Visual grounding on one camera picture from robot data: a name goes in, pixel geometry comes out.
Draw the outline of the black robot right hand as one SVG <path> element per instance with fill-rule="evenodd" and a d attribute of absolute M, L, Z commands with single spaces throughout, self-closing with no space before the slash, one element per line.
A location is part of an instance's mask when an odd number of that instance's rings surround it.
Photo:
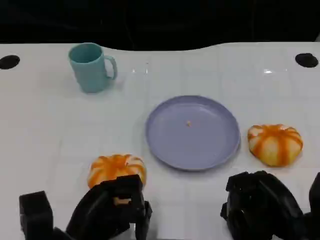
<path fill-rule="evenodd" d="M 235 240 L 303 240 L 303 212 L 289 189 L 265 171 L 230 176 L 220 216 Z"/>

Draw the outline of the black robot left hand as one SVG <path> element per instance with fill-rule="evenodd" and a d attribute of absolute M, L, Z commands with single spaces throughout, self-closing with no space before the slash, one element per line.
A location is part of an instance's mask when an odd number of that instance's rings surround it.
<path fill-rule="evenodd" d="M 135 238 L 145 240 L 152 208 L 142 189 L 137 174 L 95 185 L 76 206 L 66 233 L 74 240 L 110 240 L 135 224 Z"/>

